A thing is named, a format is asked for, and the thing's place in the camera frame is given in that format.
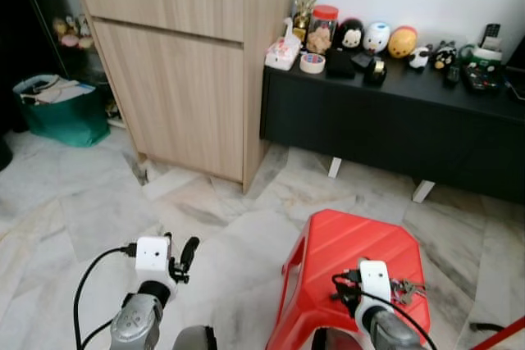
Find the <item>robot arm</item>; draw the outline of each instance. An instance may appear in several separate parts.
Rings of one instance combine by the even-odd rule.
[[[137,242],[135,269],[142,284],[137,293],[126,296],[122,309],[111,324],[110,350],[153,350],[160,335],[162,311],[175,297],[176,284],[188,283],[188,270],[194,259],[199,239],[193,237],[185,245],[180,262],[171,256],[171,235],[142,237]],[[174,350],[217,349],[210,327],[184,329]]]
[[[358,270],[336,277],[344,277],[357,284],[356,287],[349,287],[334,280],[337,289],[335,298],[348,307],[350,316],[362,332],[370,335],[376,350],[424,349],[419,343],[419,335],[394,313],[392,306],[378,299],[360,296],[361,292],[365,292],[390,301],[390,280],[385,262],[361,261]]]

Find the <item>wooden cabinet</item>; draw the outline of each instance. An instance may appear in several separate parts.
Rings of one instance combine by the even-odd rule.
[[[115,85],[126,87],[119,97],[139,151],[242,181],[242,49],[108,22],[94,26]]]
[[[137,152],[241,182],[258,137],[266,48],[290,0],[83,0]]]

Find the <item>black pouch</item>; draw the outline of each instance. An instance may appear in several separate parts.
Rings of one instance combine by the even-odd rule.
[[[330,77],[354,78],[352,54],[330,48],[326,51],[326,75]]]

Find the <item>green bag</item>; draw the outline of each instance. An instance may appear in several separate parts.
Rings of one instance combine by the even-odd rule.
[[[63,102],[41,104],[25,103],[20,94],[38,82],[49,82],[54,75],[36,75],[13,88],[16,102],[31,133],[56,139],[73,147],[91,147],[109,135],[104,105],[99,91],[80,84],[88,92]]]

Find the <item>marble floor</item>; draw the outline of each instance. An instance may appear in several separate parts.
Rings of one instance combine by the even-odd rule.
[[[126,132],[93,148],[29,133],[6,136],[15,157],[0,172],[0,348],[74,348],[72,301],[90,261],[142,234],[197,235],[191,280],[166,310],[157,346],[169,350],[187,325],[209,324],[219,348],[264,349],[281,291],[281,264],[308,217],[333,208],[403,225],[420,242],[439,349],[467,349],[525,313],[523,206],[437,185],[422,204],[413,181],[329,157],[271,147],[249,192],[179,167],[137,165]],[[105,259],[80,304],[84,335],[136,290],[134,262]],[[100,334],[89,348],[107,348]],[[523,333],[498,349],[524,349]]]

